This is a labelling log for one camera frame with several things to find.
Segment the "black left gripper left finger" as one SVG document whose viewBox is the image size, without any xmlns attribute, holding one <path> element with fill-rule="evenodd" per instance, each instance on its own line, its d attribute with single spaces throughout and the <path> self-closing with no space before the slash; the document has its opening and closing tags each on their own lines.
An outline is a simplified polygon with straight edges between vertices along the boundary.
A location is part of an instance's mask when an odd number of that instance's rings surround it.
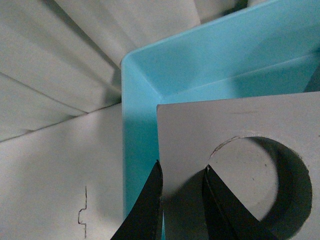
<svg viewBox="0 0 320 240">
<path fill-rule="evenodd" d="M 157 160 L 130 213 L 113 240 L 160 240 L 163 229 L 163 173 Z"/>
</svg>

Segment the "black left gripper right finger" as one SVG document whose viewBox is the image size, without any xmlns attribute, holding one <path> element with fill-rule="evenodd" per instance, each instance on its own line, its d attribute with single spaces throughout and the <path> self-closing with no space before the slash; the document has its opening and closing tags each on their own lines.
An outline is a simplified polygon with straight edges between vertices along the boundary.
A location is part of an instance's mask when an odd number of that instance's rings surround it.
<svg viewBox="0 0 320 240">
<path fill-rule="evenodd" d="M 202 200 L 210 240 L 276 240 L 207 165 L 202 179 Z"/>
</svg>

